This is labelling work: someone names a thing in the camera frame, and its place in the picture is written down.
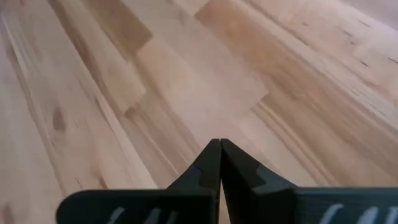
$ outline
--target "dark wood streak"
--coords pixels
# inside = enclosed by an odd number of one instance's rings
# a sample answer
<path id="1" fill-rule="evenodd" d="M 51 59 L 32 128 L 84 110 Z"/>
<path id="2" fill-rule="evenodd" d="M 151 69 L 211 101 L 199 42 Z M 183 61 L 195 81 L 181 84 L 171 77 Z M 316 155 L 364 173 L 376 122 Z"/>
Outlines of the dark wood streak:
<path id="1" fill-rule="evenodd" d="M 65 124 L 65 119 L 63 118 L 62 110 L 59 106 L 56 107 L 53 112 L 52 124 L 54 129 L 60 132 L 65 132 L 67 128 L 67 125 Z"/>
<path id="2" fill-rule="evenodd" d="M 362 24 L 365 25 L 366 27 L 371 27 L 369 24 L 365 23 L 365 22 L 362 21 L 362 20 L 358 20 L 358 22 L 362 23 Z"/>
<path id="3" fill-rule="evenodd" d="M 79 187 L 80 187 L 81 189 L 84 189 L 83 186 L 81 185 L 79 179 L 78 179 L 77 177 L 75 177 L 75 180 L 76 180 L 77 184 L 79 185 Z"/>
<path id="4" fill-rule="evenodd" d="M 102 189 L 108 189 L 108 186 L 106 185 L 104 177 L 100 177 L 98 179 L 98 182 L 99 182 L 99 185 L 101 186 Z"/>
<path id="5" fill-rule="evenodd" d="M 366 67 L 368 67 L 369 65 L 367 65 L 364 61 L 360 60 L 360 62 L 365 65 Z"/>
<path id="6" fill-rule="evenodd" d="M 343 28 L 337 27 L 337 29 L 341 30 L 344 34 L 346 34 L 349 37 L 353 37 L 352 34 L 350 34 L 347 30 L 344 30 Z"/>
<path id="7" fill-rule="evenodd" d="M 394 63 L 396 63 L 396 64 L 398 64 L 398 61 L 396 61 L 396 60 L 394 60 L 394 59 L 392 59 L 392 58 L 388 58 L 388 60 L 390 60 L 391 62 L 394 62 Z"/>

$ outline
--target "black plastic part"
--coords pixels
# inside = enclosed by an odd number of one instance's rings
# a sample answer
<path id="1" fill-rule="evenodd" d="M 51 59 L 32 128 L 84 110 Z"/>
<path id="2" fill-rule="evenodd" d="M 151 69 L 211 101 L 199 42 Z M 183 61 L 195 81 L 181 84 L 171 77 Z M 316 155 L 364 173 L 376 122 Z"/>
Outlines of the black plastic part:
<path id="1" fill-rule="evenodd" d="M 214 223 L 218 202 L 209 190 L 88 190 L 67 197 L 58 224 Z"/>
<path id="2" fill-rule="evenodd" d="M 296 186 L 230 140 L 222 139 L 221 147 L 221 176 L 231 223 L 291 223 Z"/>
<path id="3" fill-rule="evenodd" d="M 211 140 L 192 165 L 167 189 L 191 190 L 207 188 L 220 195 L 221 144 Z"/>

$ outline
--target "white marking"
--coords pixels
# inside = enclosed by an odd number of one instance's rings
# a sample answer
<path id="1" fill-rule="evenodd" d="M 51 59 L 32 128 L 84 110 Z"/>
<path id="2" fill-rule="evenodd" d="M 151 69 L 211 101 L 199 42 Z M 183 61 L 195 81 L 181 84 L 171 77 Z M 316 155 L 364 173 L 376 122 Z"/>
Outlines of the white marking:
<path id="1" fill-rule="evenodd" d="M 398 207 L 390 207 L 390 212 L 388 213 L 386 224 L 394 224 L 398 217 Z"/>
<path id="2" fill-rule="evenodd" d="M 378 213 L 379 209 L 375 206 L 372 206 L 363 212 L 356 224 L 373 224 Z"/>
<path id="3" fill-rule="evenodd" d="M 149 216 L 147 217 L 147 220 L 144 222 L 144 224 L 150 224 L 150 223 L 158 223 L 159 222 L 159 216 L 160 216 L 161 209 L 159 208 L 154 208 Z"/>
<path id="4" fill-rule="evenodd" d="M 330 205 L 328 210 L 323 214 L 321 221 L 319 224 L 329 224 L 331 219 L 336 215 L 337 211 L 342 209 L 344 205 L 342 204 L 334 204 Z"/>
<path id="5" fill-rule="evenodd" d="M 118 207 L 117 209 L 115 209 L 111 215 L 111 218 L 109 218 L 109 221 L 107 224 L 114 224 L 123 212 L 124 212 L 124 208 L 122 208 L 122 207 Z"/>

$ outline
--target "wood grain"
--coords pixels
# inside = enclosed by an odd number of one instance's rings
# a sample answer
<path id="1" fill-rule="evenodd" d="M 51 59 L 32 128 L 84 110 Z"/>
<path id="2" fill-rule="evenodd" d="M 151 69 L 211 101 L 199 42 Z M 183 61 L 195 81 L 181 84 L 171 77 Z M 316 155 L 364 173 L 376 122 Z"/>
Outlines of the wood grain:
<path id="1" fill-rule="evenodd" d="M 0 223 L 167 187 L 212 138 L 300 186 L 396 186 L 398 32 L 350 4 L 1 1 Z"/>

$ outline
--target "black plastic object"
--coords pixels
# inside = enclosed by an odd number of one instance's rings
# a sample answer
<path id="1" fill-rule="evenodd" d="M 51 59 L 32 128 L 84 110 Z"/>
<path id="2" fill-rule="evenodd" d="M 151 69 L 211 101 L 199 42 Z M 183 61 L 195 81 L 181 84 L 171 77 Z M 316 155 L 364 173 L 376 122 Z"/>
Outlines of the black plastic object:
<path id="1" fill-rule="evenodd" d="M 218 223 L 220 180 L 232 224 L 398 223 L 398 189 L 300 188 L 227 139 L 213 139 L 163 190 L 88 190 L 66 198 L 58 224 Z"/>

